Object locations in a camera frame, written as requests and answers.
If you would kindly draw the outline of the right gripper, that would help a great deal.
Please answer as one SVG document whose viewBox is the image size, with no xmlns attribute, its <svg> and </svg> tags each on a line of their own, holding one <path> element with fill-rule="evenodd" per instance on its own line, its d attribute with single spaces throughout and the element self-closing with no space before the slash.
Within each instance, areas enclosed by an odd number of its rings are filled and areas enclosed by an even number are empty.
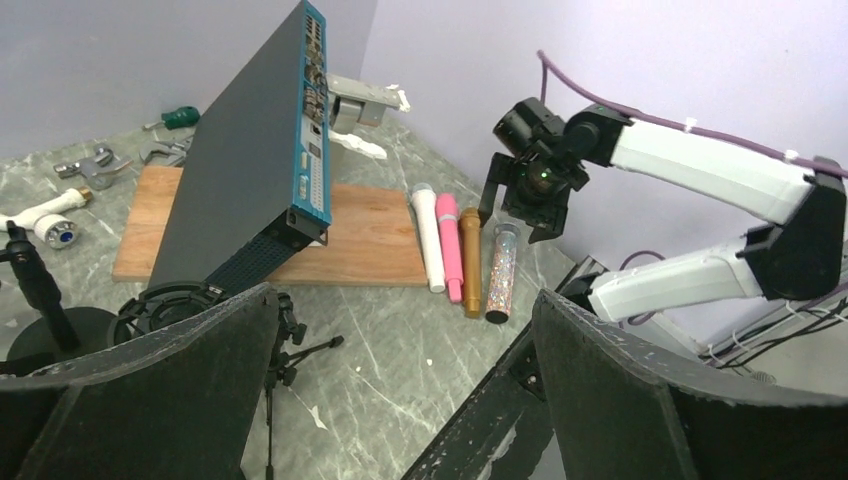
<svg viewBox="0 0 848 480">
<path fill-rule="evenodd" d="M 532 227 L 528 243 L 557 239 L 565 229 L 570 194 L 589 179 L 580 163 L 557 170 L 542 160 L 519 160 L 496 152 L 477 209 L 480 225 L 491 218 L 498 189 L 505 186 L 501 210 Z"/>
</svg>

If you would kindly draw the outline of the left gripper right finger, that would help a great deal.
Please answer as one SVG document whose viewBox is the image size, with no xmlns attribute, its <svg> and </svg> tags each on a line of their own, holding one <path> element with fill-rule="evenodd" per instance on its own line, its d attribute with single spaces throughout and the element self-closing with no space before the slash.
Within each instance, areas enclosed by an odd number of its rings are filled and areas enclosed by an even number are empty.
<svg viewBox="0 0 848 480">
<path fill-rule="evenodd" d="M 843 479 L 847 401 L 686 359 L 543 289 L 532 330 L 570 479 Z"/>
</svg>

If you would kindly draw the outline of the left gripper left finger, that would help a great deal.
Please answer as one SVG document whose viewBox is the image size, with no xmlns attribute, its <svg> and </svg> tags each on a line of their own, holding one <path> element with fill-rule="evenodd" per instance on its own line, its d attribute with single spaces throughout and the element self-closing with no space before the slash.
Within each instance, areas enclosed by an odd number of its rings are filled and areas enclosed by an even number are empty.
<svg viewBox="0 0 848 480">
<path fill-rule="evenodd" d="M 276 290 L 1 382 L 5 479 L 238 479 Z"/>
</svg>

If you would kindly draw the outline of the grey-headed tan microphone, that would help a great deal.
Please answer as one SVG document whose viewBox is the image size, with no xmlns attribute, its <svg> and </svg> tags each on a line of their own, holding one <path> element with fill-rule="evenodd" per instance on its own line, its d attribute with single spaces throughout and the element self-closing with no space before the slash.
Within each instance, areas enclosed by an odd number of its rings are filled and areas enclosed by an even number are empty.
<svg viewBox="0 0 848 480">
<path fill-rule="evenodd" d="M 512 223 L 495 227 L 485 319 L 496 325 L 506 323 L 510 317 L 519 237 L 520 231 Z"/>
</svg>

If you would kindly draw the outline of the gold microphone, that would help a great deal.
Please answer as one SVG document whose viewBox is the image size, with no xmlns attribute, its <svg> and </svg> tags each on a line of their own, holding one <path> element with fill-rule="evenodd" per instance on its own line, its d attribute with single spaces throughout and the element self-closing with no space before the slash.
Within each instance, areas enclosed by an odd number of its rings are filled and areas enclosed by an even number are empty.
<svg viewBox="0 0 848 480">
<path fill-rule="evenodd" d="M 461 212 L 460 233 L 463 260 L 463 305 L 467 318 L 477 319 L 482 310 L 481 220 L 476 208 Z"/>
</svg>

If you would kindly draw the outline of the pink microphone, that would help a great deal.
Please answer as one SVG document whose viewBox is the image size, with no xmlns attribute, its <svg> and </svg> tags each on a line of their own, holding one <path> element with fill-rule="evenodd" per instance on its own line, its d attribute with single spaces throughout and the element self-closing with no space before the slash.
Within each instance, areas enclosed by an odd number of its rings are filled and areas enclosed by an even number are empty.
<svg viewBox="0 0 848 480">
<path fill-rule="evenodd" d="M 461 303 L 464 276 L 458 227 L 460 214 L 455 197 L 450 193 L 439 194 L 436 199 L 435 213 L 448 297 L 452 303 Z"/>
</svg>

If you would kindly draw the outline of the white microphone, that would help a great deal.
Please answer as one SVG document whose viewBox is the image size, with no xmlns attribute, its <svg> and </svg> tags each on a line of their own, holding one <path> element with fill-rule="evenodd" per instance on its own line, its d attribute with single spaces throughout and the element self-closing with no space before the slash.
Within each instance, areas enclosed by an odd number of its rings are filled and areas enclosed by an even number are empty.
<svg viewBox="0 0 848 480">
<path fill-rule="evenodd" d="M 412 189 L 411 205 L 415 211 L 421 252 L 429 290 L 443 293 L 446 288 L 442 250 L 436 219 L 436 193 L 427 183 Z"/>
</svg>

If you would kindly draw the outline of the black tripod shock-mount stand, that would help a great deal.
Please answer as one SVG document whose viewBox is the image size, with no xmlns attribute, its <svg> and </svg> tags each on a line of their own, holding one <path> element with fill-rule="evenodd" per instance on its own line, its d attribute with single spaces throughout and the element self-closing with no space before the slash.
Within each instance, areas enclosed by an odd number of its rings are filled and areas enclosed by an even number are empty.
<svg viewBox="0 0 848 480">
<path fill-rule="evenodd" d="M 109 347 L 117 346 L 156 330 L 164 329 L 195 314 L 202 313 L 224 303 L 231 295 L 218 286 L 206 282 L 166 282 L 143 290 L 137 297 L 128 300 L 108 327 L 106 340 Z M 265 477 L 275 477 L 274 407 L 275 390 L 279 384 L 289 387 L 297 377 L 297 365 L 310 355 L 342 345 L 345 338 L 336 335 L 318 345 L 288 353 L 285 344 L 300 345 L 307 326 L 300 322 L 294 312 L 291 296 L 286 292 L 276 294 L 278 311 L 271 333 L 255 342 L 251 348 L 266 356 L 268 365 L 264 371 L 263 394 L 267 425 L 267 460 Z"/>
</svg>

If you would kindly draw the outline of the black round-base shock-mount stand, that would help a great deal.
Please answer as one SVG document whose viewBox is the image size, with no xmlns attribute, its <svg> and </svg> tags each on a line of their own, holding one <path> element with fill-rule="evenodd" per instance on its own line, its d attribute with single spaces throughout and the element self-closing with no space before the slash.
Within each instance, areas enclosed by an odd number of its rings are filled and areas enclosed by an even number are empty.
<svg viewBox="0 0 848 480">
<path fill-rule="evenodd" d="M 41 368 L 109 347 L 116 315 L 97 307 L 62 306 L 62 293 L 26 230 L 6 222 L 9 240 L 1 260 L 10 264 L 28 305 L 40 314 L 13 341 L 1 362 L 3 375 L 25 376 Z"/>
</svg>

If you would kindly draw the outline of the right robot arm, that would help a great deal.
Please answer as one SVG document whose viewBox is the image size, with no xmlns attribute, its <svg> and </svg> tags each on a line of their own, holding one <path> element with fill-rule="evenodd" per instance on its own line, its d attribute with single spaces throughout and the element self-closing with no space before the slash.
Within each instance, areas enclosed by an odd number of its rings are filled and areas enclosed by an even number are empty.
<svg viewBox="0 0 848 480">
<path fill-rule="evenodd" d="M 526 223 L 531 242 L 566 234 L 610 260 L 657 246 L 662 260 L 566 280 L 567 300 L 616 323 L 722 300 L 809 301 L 840 283 L 847 194 L 838 164 L 775 160 L 693 128 L 593 104 L 558 116 L 516 103 L 493 129 L 502 145 L 479 204 Z"/>
</svg>

